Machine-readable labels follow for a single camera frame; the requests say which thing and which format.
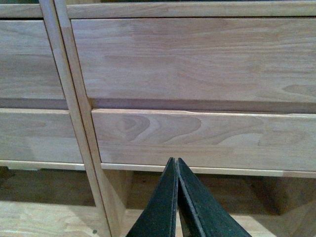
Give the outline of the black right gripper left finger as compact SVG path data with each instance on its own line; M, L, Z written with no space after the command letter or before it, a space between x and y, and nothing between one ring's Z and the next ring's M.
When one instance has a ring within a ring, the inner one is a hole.
M128 237L174 237L178 199L178 171L175 158L170 158L153 195Z

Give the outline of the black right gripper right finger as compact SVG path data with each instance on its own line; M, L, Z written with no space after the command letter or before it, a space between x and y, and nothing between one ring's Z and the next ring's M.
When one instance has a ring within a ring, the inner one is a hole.
M187 164L177 160L178 208L184 237L249 237Z

